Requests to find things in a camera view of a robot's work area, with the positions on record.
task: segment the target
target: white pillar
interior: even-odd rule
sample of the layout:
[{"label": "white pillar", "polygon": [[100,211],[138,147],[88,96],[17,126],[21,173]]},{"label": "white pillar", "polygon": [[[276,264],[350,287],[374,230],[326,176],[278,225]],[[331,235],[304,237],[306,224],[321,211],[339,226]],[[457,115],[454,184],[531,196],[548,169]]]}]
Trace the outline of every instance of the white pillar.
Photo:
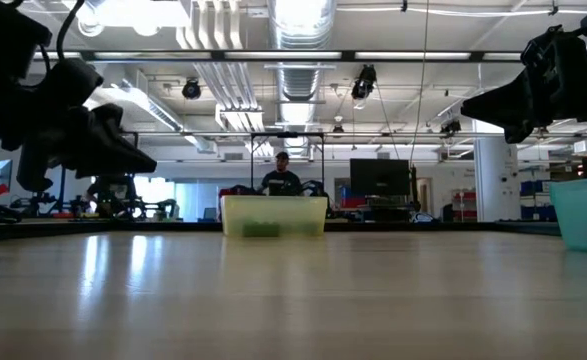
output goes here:
[{"label": "white pillar", "polygon": [[502,137],[475,140],[475,188],[478,221],[521,217],[516,145]]}]

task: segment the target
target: yellow plastic bin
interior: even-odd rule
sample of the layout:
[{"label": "yellow plastic bin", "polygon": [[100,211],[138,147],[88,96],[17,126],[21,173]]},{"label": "yellow plastic bin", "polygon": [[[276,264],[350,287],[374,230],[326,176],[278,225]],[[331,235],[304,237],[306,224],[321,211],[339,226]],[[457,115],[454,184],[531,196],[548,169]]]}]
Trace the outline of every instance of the yellow plastic bin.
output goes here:
[{"label": "yellow plastic bin", "polygon": [[222,198],[224,235],[321,236],[326,201],[324,197],[227,195]]},{"label": "yellow plastic bin", "polygon": [[587,179],[551,183],[551,202],[566,247],[587,251]]}]

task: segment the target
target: workbench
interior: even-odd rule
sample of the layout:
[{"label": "workbench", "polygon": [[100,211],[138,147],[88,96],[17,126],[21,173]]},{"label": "workbench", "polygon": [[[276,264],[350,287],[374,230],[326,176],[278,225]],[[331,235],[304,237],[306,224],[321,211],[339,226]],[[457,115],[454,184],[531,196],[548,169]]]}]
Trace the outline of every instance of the workbench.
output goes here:
[{"label": "workbench", "polygon": [[490,231],[8,239],[1,358],[587,359],[587,253]]}]

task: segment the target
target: person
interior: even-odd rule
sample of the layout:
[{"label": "person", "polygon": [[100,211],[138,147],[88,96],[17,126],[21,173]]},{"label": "person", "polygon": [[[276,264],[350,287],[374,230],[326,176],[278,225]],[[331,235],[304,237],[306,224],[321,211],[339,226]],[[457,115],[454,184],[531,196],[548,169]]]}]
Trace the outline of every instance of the person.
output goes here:
[{"label": "person", "polygon": [[124,174],[99,176],[84,194],[86,200],[97,204],[96,212],[101,217],[110,217],[124,210],[123,204],[136,197],[133,178]]},{"label": "person", "polygon": [[298,196],[302,192],[300,178],[287,169],[289,165],[289,154],[281,152],[277,154],[276,168],[266,174],[258,192],[269,189],[270,196]]}]

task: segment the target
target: black shirt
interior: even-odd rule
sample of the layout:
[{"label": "black shirt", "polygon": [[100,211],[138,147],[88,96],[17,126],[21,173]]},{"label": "black shirt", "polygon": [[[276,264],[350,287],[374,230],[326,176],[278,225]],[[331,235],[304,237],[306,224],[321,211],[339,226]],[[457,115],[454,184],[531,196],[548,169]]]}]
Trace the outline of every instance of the black shirt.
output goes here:
[{"label": "black shirt", "polygon": [[274,170],[266,174],[262,180],[262,188],[268,188],[270,196],[298,196],[302,192],[302,183],[290,171]]},{"label": "black shirt", "polygon": [[125,175],[100,176],[95,180],[94,184],[89,186],[86,192],[91,195],[97,194],[100,202],[108,200],[109,195],[118,200],[135,198],[137,195],[133,178]]}]

